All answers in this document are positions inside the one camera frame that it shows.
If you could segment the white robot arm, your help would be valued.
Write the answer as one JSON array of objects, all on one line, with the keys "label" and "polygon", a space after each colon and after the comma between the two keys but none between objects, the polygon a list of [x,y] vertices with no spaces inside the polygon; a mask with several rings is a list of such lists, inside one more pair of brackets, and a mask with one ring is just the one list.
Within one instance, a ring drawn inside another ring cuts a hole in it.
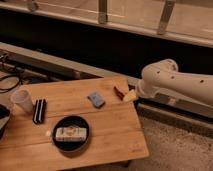
[{"label": "white robot arm", "polygon": [[179,72],[174,60],[165,59],[146,65],[141,76],[136,87],[124,96],[125,100],[154,98],[160,89],[168,89],[213,106],[212,75]]}]

